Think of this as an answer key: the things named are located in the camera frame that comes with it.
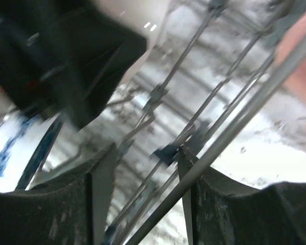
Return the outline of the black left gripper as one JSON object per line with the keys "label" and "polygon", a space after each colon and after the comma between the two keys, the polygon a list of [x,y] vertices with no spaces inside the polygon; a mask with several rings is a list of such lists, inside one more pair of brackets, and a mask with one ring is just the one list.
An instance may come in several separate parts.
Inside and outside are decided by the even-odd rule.
{"label": "black left gripper", "polygon": [[94,1],[0,1],[0,87],[26,117],[85,127],[146,50]]}

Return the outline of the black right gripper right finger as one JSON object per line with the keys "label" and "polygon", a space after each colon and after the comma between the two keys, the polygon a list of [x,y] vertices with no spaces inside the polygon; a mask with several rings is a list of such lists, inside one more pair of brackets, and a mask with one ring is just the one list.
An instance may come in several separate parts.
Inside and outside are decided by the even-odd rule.
{"label": "black right gripper right finger", "polygon": [[208,168],[182,200],[189,244],[306,244],[306,183],[256,189]]}

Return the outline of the beige patterned bowl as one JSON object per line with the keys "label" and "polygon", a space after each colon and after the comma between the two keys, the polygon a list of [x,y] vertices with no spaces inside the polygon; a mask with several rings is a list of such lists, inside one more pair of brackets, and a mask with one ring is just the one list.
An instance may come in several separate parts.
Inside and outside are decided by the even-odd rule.
{"label": "beige patterned bowl", "polygon": [[146,38],[145,53],[126,71],[120,83],[129,82],[140,70],[160,38],[169,10],[169,0],[97,0],[96,8],[118,23]]}

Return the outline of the blue floral bowl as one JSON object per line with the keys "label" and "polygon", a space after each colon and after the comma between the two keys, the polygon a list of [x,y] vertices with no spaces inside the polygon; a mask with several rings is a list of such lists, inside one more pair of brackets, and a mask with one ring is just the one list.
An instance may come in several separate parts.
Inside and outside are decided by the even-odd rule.
{"label": "blue floral bowl", "polygon": [[61,116],[42,121],[19,114],[0,125],[0,192],[27,189],[43,167],[62,126]]}

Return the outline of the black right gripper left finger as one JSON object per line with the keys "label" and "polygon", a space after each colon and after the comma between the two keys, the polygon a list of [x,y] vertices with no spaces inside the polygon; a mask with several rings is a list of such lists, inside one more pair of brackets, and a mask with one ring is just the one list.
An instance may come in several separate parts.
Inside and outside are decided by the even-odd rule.
{"label": "black right gripper left finger", "polygon": [[111,144],[31,190],[0,193],[0,244],[101,244],[116,165]]}

